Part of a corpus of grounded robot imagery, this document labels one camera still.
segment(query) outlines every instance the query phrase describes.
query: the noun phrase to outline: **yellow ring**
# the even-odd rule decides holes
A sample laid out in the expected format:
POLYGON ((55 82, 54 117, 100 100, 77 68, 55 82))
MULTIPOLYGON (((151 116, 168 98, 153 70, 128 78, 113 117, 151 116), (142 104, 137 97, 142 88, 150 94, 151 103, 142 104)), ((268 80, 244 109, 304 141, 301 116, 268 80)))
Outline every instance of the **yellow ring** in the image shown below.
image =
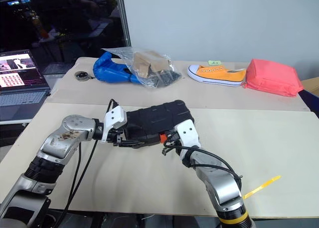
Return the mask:
POLYGON ((219 220, 220 222, 224 223, 224 224, 228 224, 228 225, 233 225, 233 224, 238 224, 240 222, 242 222, 243 220, 245 220, 248 217, 248 212, 246 211, 241 217, 236 218, 236 219, 232 219, 232 220, 224 220, 220 217, 219 220))

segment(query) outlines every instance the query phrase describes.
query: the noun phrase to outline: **red pouch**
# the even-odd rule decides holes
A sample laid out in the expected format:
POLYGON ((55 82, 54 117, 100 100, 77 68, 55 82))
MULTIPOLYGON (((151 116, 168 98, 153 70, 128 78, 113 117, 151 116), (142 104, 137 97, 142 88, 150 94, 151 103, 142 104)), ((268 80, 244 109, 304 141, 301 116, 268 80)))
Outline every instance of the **red pouch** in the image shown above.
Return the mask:
POLYGON ((304 89, 293 67, 257 59, 247 68, 245 87, 289 97, 304 89))

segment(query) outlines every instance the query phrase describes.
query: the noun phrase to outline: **green tag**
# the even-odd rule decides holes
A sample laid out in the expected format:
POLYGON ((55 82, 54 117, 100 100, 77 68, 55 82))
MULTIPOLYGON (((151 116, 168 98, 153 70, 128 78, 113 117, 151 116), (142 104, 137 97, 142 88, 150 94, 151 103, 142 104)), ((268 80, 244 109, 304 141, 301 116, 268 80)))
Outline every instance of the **green tag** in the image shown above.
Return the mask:
POLYGON ((209 60, 208 64, 209 65, 221 65, 221 61, 220 60, 209 60))

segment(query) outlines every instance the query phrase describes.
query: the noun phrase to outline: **laptop screen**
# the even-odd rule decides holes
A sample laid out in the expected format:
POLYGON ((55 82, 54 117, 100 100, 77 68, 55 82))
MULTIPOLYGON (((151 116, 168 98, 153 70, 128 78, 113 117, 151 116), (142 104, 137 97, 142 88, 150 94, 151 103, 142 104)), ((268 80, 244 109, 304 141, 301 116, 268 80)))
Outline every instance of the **laptop screen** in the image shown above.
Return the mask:
POLYGON ((0 90, 27 90, 48 87, 30 52, 6 52, 0 55, 0 90))

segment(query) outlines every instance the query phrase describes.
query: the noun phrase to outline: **clear plastic bag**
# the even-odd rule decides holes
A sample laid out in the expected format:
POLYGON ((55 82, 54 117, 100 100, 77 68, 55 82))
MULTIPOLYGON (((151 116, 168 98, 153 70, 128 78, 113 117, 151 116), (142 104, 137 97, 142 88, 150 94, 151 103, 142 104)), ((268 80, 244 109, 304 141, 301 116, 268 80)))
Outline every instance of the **clear plastic bag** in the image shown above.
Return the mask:
POLYGON ((144 86, 151 88, 165 87, 181 77, 167 55, 134 47, 103 50, 122 58, 130 72, 144 86))

